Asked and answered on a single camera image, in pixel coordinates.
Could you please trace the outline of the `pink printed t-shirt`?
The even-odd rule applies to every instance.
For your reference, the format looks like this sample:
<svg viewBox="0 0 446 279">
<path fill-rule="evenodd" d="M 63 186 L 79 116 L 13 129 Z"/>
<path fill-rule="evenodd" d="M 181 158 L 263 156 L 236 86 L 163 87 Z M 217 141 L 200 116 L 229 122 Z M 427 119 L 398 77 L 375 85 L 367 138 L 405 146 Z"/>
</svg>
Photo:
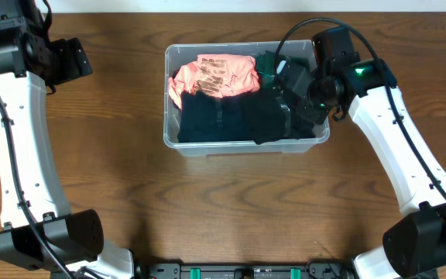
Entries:
<svg viewBox="0 0 446 279">
<path fill-rule="evenodd" d="M 181 109 L 181 95 L 198 91 L 213 98 L 224 98 L 260 89 L 256 60 L 251 56 L 232 54 L 199 54 L 197 59 L 180 67 L 168 79 L 167 91 Z"/>
</svg>

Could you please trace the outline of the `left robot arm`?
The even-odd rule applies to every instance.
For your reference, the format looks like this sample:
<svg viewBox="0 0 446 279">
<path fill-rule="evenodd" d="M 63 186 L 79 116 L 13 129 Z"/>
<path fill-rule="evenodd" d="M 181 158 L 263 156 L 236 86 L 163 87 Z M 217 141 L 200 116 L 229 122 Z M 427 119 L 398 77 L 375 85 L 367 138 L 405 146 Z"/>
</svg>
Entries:
<svg viewBox="0 0 446 279">
<path fill-rule="evenodd" d="M 132 278 L 132 253 L 96 211 L 72 212 L 57 176 L 46 98 L 92 72 L 81 42 L 51 40 L 33 1 L 0 0 L 0 260 L 55 278 Z"/>
</svg>

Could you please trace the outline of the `black garment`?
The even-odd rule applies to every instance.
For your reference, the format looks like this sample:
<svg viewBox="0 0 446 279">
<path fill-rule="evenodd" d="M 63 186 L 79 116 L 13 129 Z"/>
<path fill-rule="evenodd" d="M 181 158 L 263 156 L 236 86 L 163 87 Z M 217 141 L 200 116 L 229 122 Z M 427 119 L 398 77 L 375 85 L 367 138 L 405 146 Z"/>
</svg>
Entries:
<svg viewBox="0 0 446 279">
<path fill-rule="evenodd" d="M 242 115 L 254 143 L 315 138 L 314 124 L 303 120 L 294 109 L 293 99 L 279 90 L 261 89 L 241 100 Z"/>
</svg>

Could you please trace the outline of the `dark green garment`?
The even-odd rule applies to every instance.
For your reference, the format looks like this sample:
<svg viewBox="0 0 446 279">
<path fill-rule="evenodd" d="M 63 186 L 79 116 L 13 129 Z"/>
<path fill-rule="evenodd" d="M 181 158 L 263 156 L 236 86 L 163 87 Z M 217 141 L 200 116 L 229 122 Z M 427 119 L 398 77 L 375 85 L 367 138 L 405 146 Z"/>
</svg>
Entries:
<svg viewBox="0 0 446 279">
<path fill-rule="evenodd" d="M 255 69 L 257 74 L 259 75 L 259 82 L 262 87 L 272 86 L 275 81 L 273 73 L 274 55 L 274 52 L 267 50 L 265 53 L 261 53 L 256 56 Z M 279 61 L 281 60 L 297 63 L 310 70 L 309 61 L 306 58 L 279 55 Z"/>
</svg>

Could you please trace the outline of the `dark navy garment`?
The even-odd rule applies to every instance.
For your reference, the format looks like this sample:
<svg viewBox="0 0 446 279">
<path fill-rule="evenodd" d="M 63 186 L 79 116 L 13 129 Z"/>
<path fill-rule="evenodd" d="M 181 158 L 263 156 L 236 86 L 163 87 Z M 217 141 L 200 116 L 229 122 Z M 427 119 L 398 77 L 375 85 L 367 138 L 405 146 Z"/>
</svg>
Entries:
<svg viewBox="0 0 446 279">
<path fill-rule="evenodd" d="M 240 96 L 214 98 L 201 91 L 181 95 L 180 143 L 251 140 Z"/>
</svg>

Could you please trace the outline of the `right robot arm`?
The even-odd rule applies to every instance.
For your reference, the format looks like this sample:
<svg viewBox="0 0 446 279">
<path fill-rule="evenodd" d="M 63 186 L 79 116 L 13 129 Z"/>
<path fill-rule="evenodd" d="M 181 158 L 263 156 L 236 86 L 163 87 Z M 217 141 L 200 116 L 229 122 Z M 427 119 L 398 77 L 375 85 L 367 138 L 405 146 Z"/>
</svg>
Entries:
<svg viewBox="0 0 446 279">
<path fill-rule="evenodd" d="M 383 244 L 352 261 L 357 278 L 433 277 L 446 266 L 446 172 L 414 125 L 401 90 L 376 54 L 362 60 L 353 46 L 358 30 L 331 21 L 312 39 L 312 73 L 276 57 L 280 89 L 297 100 L 297 113 L 321 123 L 350 118 L 376 152 L 396 194 L 402 219 Z"/>
</svg>

